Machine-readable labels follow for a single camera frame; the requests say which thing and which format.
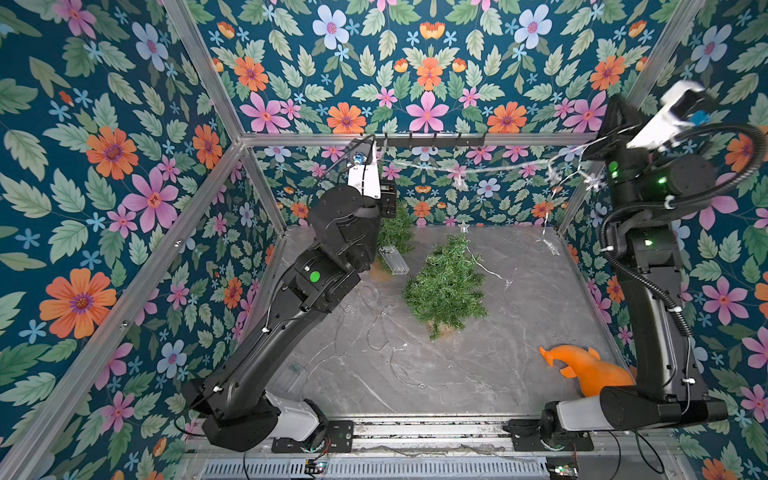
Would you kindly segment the clear string light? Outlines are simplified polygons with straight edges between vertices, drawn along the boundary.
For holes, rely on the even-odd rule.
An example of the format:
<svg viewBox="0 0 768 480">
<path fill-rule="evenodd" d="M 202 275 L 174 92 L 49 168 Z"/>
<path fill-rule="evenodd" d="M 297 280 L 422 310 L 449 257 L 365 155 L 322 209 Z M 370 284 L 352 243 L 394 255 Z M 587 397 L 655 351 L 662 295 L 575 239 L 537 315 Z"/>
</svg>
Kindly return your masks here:
<svg viewBox="0 0 768 480">
<path fill-rule="evenodd" d="M 484 230 L 473 221 L 474 212 L 494 225 L 509 222 L 514 227 L 525 227 L 535 235 L 533 247 L 560 255 L 550 236 L 549 223 L 563 204 L 563 186 L 578 178 L 586 179 L 586 172 L 576 167 L 560 171 L 554 166 L 554 158 L 487 165 L 484 160 L 494 153 L 493 147 L 487 145 L 461 147 L 458 152 L 472 164 L 461 164 L 456 156 L 439 151 L 436 162 L 426 159 L 414 163 L 396 157 L 384 167 L 378 166 L 380 181 L 396 182 L 397 206 L 407 208 L 413 233 L 417 226 L 442 225 L 448 228 L 448 236 L 464 234 L 476 261 L 475 270 L 485 279 L 493 276 L 507 286 L 513 285 L 517 269 L 494 266 L 480 257 L 471 240 Z"/>
</svg>

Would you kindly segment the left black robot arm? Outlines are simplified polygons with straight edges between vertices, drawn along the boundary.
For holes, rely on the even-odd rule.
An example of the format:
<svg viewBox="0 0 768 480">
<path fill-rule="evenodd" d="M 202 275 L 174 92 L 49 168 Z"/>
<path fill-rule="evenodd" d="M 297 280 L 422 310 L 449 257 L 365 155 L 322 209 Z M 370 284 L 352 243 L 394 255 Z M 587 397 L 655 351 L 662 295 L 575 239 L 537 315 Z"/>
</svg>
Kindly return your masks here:
<svg viewBox="0 0 768 480">
<path fill-rule="evenodd" d="M 311 400 L 293 401 L 267 385 L 299 342 L 359 283 L 375 261 L 381 221 L 396 215 L 392 181 L 365 194 L 336 186 L 311 207 L 314 242 L 281 276 L 256 330 L 203 379 L 187 382 L 182 394 L 201 414 L 202 430 L 214 446 L 246 452 L 267 439 L 291 439 L 303 449 L 325 446 L 329 421 Z"/>
</svg>

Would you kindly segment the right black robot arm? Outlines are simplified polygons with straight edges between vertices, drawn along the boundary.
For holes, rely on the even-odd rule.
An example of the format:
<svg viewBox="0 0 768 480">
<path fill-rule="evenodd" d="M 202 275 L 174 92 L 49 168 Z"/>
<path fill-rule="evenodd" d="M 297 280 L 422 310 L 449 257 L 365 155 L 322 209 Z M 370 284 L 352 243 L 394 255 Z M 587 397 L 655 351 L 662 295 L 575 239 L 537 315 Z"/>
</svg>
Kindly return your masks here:
<svg viewBox="0 0 768 480">
<path fill-rule="evenodd" d="M 547 404 L 534 432 L 553 448 L 589 431 L 688 427 L 727 416 L 726 404 L 708 395 L 695 368 L 693 334 L 680 297 L 681 253 L 671 224 L 752 177 L 767 145 L 750 125 L 694 123 L 695 115 L 713 106 L 713 98 L 689 82 L 668 91 L 652 117 L 614 96 L 597 141 L 583 151 L 607 170 L 612 210 L 598 241 L 627 301 L 638 376 L 630 386 L 604 385 L 592 397 Z M 751 159 L 726 181 L 718 180 L 716 167 L 701 155 L 662 158 L 688 139 L 726 131 L 753 144 Z"/>
</svg>

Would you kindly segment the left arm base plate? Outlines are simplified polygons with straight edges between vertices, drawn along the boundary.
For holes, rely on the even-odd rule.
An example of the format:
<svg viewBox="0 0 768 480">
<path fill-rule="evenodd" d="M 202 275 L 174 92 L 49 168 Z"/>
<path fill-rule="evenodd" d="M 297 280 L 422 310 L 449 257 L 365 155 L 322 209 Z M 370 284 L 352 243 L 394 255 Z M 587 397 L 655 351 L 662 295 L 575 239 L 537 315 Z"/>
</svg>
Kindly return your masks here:
<svg viewBox="0 0 768 480">
<path fill-rule="evenodd" d="M 272 453 L 350 453 L 354 439 L 355 423 L 351 420 L 332 420 L 321 424 L 306 440 L 277 438 L 271 446 Z"/>
</svg>

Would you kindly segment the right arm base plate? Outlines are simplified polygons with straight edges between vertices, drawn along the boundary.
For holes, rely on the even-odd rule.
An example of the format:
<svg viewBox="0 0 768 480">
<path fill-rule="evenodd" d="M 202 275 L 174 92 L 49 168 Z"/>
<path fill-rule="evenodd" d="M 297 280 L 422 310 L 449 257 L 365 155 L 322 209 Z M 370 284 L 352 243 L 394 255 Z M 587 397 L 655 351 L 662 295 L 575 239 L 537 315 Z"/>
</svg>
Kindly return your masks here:
<svg viewBox="0 0 768 480">
<path fill-rule="evenodd" d="M 502 429 L 510 435 L 514 449 L 520 452 L 594 450 L 588 432 L 563 430 L 556 420 L 510 419 Z"/>
</svg>

